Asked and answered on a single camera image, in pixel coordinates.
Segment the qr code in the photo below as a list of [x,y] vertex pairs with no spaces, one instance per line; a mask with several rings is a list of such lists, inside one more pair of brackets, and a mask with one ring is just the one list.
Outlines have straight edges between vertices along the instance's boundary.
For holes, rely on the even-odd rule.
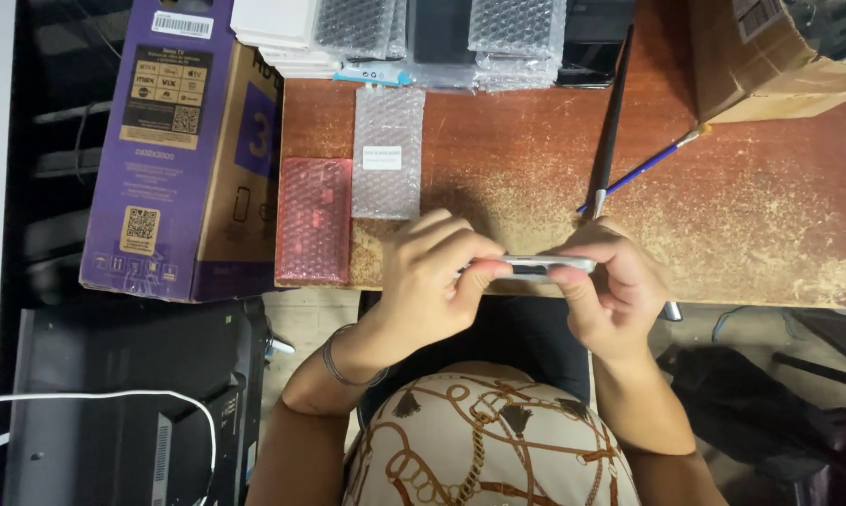
[[157,225],[157,211],[129,208],[129,220],[126,226],[126,236],[133,238],[154,238]]
[[201,109],[197,107],[176,106],[172,115],[172,131],[184,133],[198,133],[198,116]]

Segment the wooden desk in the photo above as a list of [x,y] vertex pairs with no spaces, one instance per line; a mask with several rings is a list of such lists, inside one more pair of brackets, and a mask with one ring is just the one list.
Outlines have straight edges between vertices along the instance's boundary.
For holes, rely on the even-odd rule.
[[[685,4],[638,3],[612,180],[696,125]],[[355,88],[288,80],[282,156],[351,158]],[[512,254],[562,244],[586,199],[609,94],[428,94],[422,211],[461,214]],[[846,104],[806,120],[715,125],[610,196],[605,213],[672,268],[676,301],[846,307]],[[401,225],[352,220],[350,287],[381,286],[379,240]]]

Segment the silver bangle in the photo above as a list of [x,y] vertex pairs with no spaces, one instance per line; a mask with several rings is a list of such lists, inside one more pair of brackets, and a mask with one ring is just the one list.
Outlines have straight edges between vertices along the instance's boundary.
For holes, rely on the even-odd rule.
[[323,363],[326,364],[326,369],[329,371],[329,374],[332,374],[332,377],[336,378],[338,382],[344,386],[375,386],[382,382],[385,379],[385,376],[389,373],[389,368],[386,367],[382,371],[376,373],[372,377],[372,379],[366,383],[352,383],[345,379],[341,373],[338,372],[336,369],[336,364],[332,361],[332,339],[334,339],[338,334],[341,334],[345,330],[353,327],[355,323],[348,323],[344,327],[339,328],[335,332],[329,336],[329,339],[326,339],[326,342],[323,343]]

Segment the cardboard box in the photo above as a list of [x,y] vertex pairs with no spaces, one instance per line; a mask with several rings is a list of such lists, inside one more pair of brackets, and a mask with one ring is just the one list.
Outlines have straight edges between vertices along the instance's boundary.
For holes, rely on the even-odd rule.
[[84,286],[190,303],[273,289],[282,78],[236,41],[230,9],[132,7]]
[[691,0],[701,121],[815,116],[846,101],[846,63],[821,57],[781,0]]

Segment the smartphone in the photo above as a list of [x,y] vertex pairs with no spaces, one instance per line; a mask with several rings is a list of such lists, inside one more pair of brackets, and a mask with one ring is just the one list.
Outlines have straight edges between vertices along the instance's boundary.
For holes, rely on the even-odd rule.
[[501,257],[502,262],[507,262],[514,268],[512,275],[503,276],[501,279],[520,279],[522,281],[548,281],[548,268],[552,266],[570,266],[580,268],[591,274],[595,271],[597,262],[585,257],[558,257],[549,255],[519,256],[511,255]]

